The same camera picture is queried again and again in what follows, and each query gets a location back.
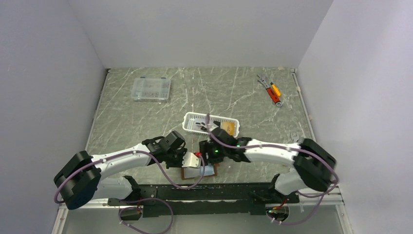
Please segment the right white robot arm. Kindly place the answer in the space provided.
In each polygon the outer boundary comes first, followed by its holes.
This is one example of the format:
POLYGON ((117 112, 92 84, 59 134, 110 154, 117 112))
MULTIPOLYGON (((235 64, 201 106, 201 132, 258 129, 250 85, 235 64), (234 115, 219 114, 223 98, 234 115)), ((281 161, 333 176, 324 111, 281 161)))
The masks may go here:
POLYGON ((267 162, 292 169, 277 175, 274 185, 268 189, 269 198, 274 202, 281 202, 287 195, 305 188, 324 195, 338 184, 334 171, 336 159, 312 139, 280 144, 250 137, 235 138, 221 128, 210 128, 207 132, 210 140, 200 145, 211 164, 228 157, 236 162, 267 162))

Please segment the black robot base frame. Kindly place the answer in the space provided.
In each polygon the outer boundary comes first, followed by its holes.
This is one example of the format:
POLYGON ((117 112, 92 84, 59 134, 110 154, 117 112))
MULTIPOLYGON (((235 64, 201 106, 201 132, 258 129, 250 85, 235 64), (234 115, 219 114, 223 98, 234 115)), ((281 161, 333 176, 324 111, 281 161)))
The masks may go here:
POLYGON ((143 209, 143 217, 169 215, 161 203, 166 201, 175 215, 238 214, 264 215, 266 208, 297 204, 300 199, 291 193, 284 198, 270 191, 271 183, 200 184, 189 190, 172 185, 141 184, 140 195, 134 200, 143 209))

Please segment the clear plastic organizer box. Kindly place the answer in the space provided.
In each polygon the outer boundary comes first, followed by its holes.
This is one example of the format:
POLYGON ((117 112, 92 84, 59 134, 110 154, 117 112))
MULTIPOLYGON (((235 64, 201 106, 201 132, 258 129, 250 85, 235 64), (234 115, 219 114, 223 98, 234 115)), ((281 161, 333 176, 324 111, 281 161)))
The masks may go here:
POLYGON ((171 80, 168 78, 136 78, 132 86, 131 98, 134 101, 167 102, 170 87, 171 80))

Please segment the yellow handled screwdriver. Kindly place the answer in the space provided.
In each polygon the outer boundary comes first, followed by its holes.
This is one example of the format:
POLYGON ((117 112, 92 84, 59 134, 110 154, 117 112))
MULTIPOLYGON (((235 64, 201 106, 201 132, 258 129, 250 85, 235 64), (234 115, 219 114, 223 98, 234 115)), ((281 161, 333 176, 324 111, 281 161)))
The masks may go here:
POLYGON ((271 88, 271 92, 274 94, 273 96, 275 96, 275 97, 280 97, 281 96, 280 91, 278 90, 278 88, 275 86, 274 83, 270 82, 270 88, 271 88))

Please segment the white plastic basket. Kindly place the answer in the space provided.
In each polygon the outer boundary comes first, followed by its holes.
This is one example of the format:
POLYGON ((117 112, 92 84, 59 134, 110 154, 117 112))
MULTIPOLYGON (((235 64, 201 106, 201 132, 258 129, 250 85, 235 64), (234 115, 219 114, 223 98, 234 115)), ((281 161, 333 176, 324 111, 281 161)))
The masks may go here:
POLYGON ((206 114, 201 114, 201 113, 195 113, 195 112, 187 112, 184 116, 184 120, 182 123, 182 128, 183 130, 185 130, 186 132, 189 133, 195 133, 195 134, 208 134, 208 132, 199 132, 199 131, 192 131, 188 129, 188 124, 189 121, 191 119, 194 118, 200 118, 200 119, 204 119, 205 123, 206 123, 206 127, 210 127, 212 129, 214 128, 221 128, 221 123, 223 121, 229 121, 229 122, 234 122, 236 123, 236 136, 237 137, 239 135, 239 127, 240 127, 240 123, 237 119, 234 118, 229 118, 229 117, 221 117, 221 116, 214 116, 214 115, 210 115, 209 116, 209 121, 208 123, 206 122, 206 114))

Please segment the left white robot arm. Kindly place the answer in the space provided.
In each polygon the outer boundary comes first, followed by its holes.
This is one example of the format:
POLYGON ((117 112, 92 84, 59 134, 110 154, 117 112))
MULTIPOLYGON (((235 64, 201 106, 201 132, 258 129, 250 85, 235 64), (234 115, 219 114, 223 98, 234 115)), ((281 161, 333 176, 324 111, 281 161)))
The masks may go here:
POLYGON ((117 198, 135 204, 140 191, 131 177, 114 179, 114 174, 131 168, 145 167, 164 162, 166 168, 198 168, 197 155, 188 152, 181 134, 172 131, 167 136, 145 139, 125 150, 90 155, 86 151, 76 153, 57 173, 55 203, 65 203, 69 210, 82 207, 94 199, 117 198))

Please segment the red adjustable wrench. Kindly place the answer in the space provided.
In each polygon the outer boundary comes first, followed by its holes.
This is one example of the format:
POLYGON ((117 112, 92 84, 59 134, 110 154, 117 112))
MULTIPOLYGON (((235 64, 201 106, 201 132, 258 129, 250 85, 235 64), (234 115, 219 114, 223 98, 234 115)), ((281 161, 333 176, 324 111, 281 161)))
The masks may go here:
POLYGON ((282 107, 282 102, 272 88, 266 88, 268 95, 277 107, 282 107))

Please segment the brown leather card holder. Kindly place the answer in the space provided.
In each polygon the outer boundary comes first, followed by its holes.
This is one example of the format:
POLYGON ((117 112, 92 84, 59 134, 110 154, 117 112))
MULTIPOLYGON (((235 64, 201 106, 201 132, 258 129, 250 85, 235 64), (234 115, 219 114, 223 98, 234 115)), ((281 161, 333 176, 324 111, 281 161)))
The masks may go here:
MULTIPOLYGON (((204 177, 212 177, 217 175, 217 165, 207 165, 205 167, 204 177)), ((203 167, 201 168, 182 168, 181 169, 181 179, 182 180, 189 180, 194 179, 202 175, 203 167)))

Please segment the white striped card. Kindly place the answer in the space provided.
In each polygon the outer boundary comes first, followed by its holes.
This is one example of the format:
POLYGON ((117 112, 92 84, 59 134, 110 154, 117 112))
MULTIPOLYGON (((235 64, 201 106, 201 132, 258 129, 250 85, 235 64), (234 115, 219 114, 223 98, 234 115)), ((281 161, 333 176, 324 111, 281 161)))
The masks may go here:
POLYGON ((192 131, 207 132, 207 125, 204 119, 194 118, 189 121, 188 129, 192 131))

